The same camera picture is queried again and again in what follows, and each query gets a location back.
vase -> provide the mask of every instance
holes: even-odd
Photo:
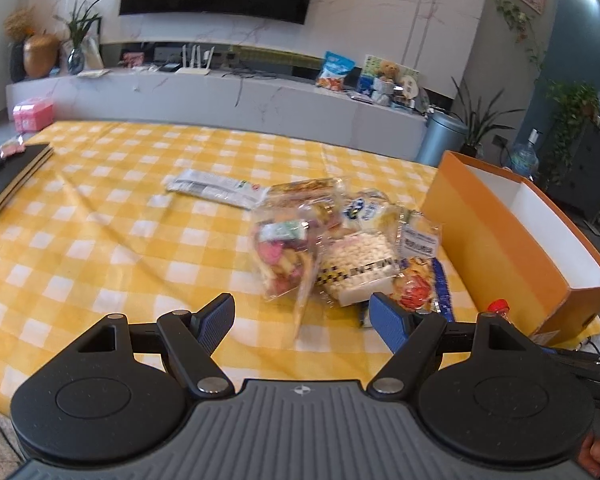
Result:
[[[458,153],[475,158],[475,156],[478,153],[478,148],[476,146],[469,146],[468,144],[463,144],[462,146],[460,146],[460,150],[458,151]]]
[[[24,70],[24,40],[11,43],[9,53],[9,75],[12,83],[24,81],[27,73]]]
[[[60,41],[53,34],[35,34],[24,43],[24,70],[34,79],[46,77],[56,64]]]
[[[66,61],[69,74],[76,75],[84,70],[84,52],[81,46],[74,47]]]

gray ribbed panel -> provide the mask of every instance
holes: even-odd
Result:
[[[308,386],[304,395],[294,389]],[[586,480],[574,463],[499,472],[448,455],[410,410],[358,384],[250,381],[201,403],[166,446],[128,464],[77,472],[29,462],[13,480]]]

orange cardboard box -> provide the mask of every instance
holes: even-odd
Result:
[[[478,311],[504,298],[538,344],[576,337],[600,312],[600,254],[528,179],[446,152],[422,212]]]

yellow checkered tablecloth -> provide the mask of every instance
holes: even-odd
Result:
[[[16,388],[105,314],[152,322],[196,311],[221,292],[236,320],[214,359],[243,378],[344,379],[363,384],[389,352],[352,308],[312,300],[291,346],[289,299],[259,296],[250,273],[250,214],[166,193],[185,168],[264,186],[350,176],[409,207],[422,203],[433,168],[318,142],[192,126],[56,123],[32,142],[52,158],[0,215],[0,410]],[[475,320],[462,281],[440,255],[457,320]],[[140,356],[159,365],[159,356]]]

pink container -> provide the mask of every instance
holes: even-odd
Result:
[[[43,97],[27,99],[13,107],[13,120],[18,133],[39,132],[54,122],[54,103]]]

